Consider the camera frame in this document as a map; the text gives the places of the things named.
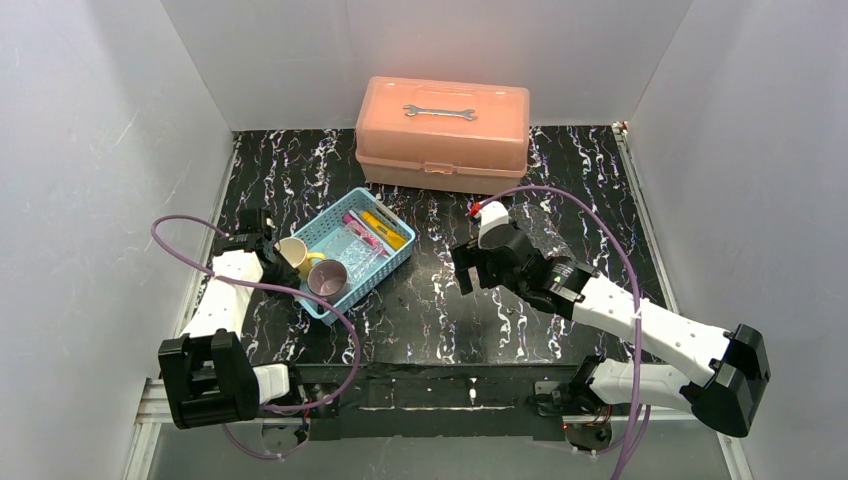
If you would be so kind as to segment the yellow mug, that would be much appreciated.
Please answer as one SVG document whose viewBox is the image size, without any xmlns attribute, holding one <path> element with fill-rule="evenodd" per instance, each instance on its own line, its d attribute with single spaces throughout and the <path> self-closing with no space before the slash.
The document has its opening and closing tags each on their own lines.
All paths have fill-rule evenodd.
<svg viewBox="0 0 848 480">
<path fill-rule="evenodd" d="M 323 253 L 311 251 L 303 240 L 296 237 L 279 240 L 276 248 L 303 279 L 308 277 L 315 264 L 326 259 Z"/>
</svg>

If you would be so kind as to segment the purple mug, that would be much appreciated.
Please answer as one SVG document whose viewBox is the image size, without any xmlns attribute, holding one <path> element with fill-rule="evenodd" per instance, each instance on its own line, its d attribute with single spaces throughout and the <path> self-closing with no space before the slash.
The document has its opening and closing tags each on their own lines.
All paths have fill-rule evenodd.
<svg viewBox="0 0 848 480">
<path fill-rule="evenodd" d="M 335 305 L 350 290 L 348 270 L 338 260 L 321 260 L 309 272 L 307 286 L 313 295 Z"/>
</svg>

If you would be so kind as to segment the light blue plastic basket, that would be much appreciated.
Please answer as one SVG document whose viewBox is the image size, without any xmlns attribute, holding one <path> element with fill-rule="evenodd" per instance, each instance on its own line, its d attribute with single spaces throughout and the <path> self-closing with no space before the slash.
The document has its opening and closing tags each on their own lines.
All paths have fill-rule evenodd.
<svg viewBox="0 0 848 480">
<path fill-rule="evenodd" d="M 399 233 L 406 240 L 403 248 L 394 250 L 381 239 L 362 219 L 361 213 L 363 211 L 374 214 L 391 229 Z M 358 303 L 370 291 L 374 290 L 380 282 L 410 258 L 416 241 L 416 233 L 412 227 L 362 187 L 351 190 L 341 197 L 341 199 L 324 208 L 312 220 L 295 230 L 293 236 L 303 240 L 311 251 L 323 253 L 323 246 L 329 239 L 329 236 L 345 225 L 342 218 L 348 212 L 355 214 L 360 219 L 372 235 L 383 244 L 388 255 L 382 255 L 380 257 L 368 272 L 367 277 L 364 277 L 357 283 L 350 282 L 349 292 L 335 304 L 335 308 L 341 312 L 346 312 Z"/>
</svg>

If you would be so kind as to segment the clear plastic tray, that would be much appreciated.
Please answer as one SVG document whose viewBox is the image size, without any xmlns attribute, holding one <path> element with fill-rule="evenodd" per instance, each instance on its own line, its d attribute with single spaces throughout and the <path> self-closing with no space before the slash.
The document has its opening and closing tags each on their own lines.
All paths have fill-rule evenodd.
<svg viewBox="0 0 848 480">
<path fill-rule="evenodd" d="M 328 259 L 340 262 L 346 269 L 351 283 L 357 283 L 377 263 L 383 254 L 383 248 L 368 234 L 360 234 L 354 227 L 344 225 L 323 246 Z"/>
</svg>

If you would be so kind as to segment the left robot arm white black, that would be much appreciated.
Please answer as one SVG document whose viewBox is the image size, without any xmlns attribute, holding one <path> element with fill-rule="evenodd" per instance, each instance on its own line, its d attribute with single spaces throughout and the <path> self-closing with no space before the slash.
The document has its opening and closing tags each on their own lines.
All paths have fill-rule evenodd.
<svg viewBox="0 0 848 480">
<path fill-rule="evenodd" d="M 242 327 L 255 290 L 287 295 L 299 274 L 277 249 L 268 211 L 242 211 L 235 230 L 215 232 L 210 264 L 176 251 L 151 226 L 167 253 L 208 278 L 201 300 L 181 333 L 161 343 L 157 358 L 174 424 L 191 429 L 251 420 L 261 405 L 289 394 L 284 363 L 253 366 L 241 346 Z"/>
</svg>

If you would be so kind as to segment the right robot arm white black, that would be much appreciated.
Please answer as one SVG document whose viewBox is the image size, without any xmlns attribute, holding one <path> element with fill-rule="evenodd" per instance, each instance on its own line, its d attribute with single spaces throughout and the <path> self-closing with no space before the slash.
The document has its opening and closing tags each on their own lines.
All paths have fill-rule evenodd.
<svg viewBox="0 0 848 480">
<path fill-rule="evenodd" d="M 572 378 L 537 395 L 538 409 L 583 409 L 643 404 L 693 414 L 711 429 L 749 435 L 770 381 L 762 334 L 698 323 L 648 300 L 634 301 L 599 270 L 569 256 L 545 256 L 514 222 L 495 226 L 451 249 L 463 294 L 502 286 L 535 310 L 592 326 L 659 358 L 636 365 L 588 356 Z"/>
</svg>

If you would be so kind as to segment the yellow toothpaste tube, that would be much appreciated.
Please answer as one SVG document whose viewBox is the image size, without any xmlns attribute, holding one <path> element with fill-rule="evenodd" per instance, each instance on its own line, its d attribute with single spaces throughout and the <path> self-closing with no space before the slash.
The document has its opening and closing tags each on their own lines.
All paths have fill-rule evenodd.
<svg viewBox="0 0 848 480">
<path fill-rule="evenodd" d="M 400 250 L 403 248 L 406 240 L 377 216 L 368 211 L 363 211 L 361 213 L 361 217 L 365 223 L 392 249 Z"/>
</svg>

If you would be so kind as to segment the pink toothpaste tube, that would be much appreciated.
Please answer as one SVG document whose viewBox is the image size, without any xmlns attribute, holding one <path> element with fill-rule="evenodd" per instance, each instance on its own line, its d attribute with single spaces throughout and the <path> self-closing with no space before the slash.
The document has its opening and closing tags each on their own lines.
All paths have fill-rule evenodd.
<svg viewBox="0 0 848 480">
<path fill-rule="evenodd" d="M 383 244 L 372 235 L 360 219 L 353 213 L 348 212 L 342 218 L 344 224 L 349 227 L 360 239 L 365 241 L 379 255 L 387 256 L 388 252 Z"/>
</svg>

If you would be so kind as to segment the orange plastic toolbox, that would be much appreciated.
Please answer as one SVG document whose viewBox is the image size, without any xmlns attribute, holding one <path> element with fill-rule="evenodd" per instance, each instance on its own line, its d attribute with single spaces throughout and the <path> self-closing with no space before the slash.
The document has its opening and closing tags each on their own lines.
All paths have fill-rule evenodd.
<svg viewBox="0 0 848 480">
<path fill-rule="evenodd" d="M 408 117 L 407 104 L 474 109 L 477 119 Z M 375 76 L 355 127 L 355 158 L 370 183 L 496 194 L 527 173 L 529 107 L 523 87 Z"/>
</svg>

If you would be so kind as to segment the silver open-end wrench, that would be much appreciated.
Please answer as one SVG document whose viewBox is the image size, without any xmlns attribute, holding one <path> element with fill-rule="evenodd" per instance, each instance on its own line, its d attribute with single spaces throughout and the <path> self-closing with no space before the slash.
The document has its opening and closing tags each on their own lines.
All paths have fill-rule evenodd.
<svg viewBox="0 0 848 480">
<path fill-rule="evenodd" d="M 403 106 L 403 110 L 405 111 L 405 115 L 408 117 L 421 116 L 421 115 L 429 115 L 429 116 L 438 116 L 438 117 L 449 117 L 449 118 L 460 118 L 467 121 L 475 121 L 477 116 L 475 115 L 474 109 L 465 109 L 465 110 L 446 110 L 446 109 L 435 109 L 435 108 L 424 108 L 419 107 L 414 104 L 407 104 Z"/>
</svg>

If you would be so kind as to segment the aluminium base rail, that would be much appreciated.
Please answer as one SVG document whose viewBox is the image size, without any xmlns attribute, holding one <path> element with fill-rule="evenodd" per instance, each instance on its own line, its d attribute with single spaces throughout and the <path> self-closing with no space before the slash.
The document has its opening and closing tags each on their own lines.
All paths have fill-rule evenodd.
<svg viewBox="0 0 848 480">
<path fill-rule="evenodd" d="M 144 387 L 127 479 L 576 478 L 605 479 L 612 454 L 575 451 L 578 415 L 542 417 L 526 400 L 563 367 L 365 368 L 310 420 L 265 416 L 228 429 L 177 429 L 158 379 Z"/>
</svg>

